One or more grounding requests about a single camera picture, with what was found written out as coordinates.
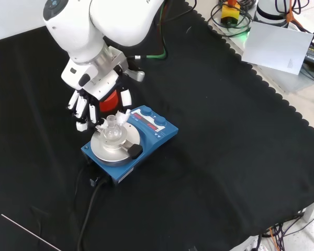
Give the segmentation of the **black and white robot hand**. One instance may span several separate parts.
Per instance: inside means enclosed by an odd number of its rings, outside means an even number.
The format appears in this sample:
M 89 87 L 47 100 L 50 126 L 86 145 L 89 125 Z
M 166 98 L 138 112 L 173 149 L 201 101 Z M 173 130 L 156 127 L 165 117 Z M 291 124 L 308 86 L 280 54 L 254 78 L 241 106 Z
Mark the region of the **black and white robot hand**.
M 143 71 L 131 70 L 125 54 L 112 46 L 104 47 L 94 60 L 86 64 L 68 61 L 61 77 L 74 89 L 67 109 L 73 115 L 78 131 L 101 124 L 99 104 L 115 91 L 125 107 L 131 106 L 130 91 L 120 83 L 124 74 L 139 82 L 145 77 Z

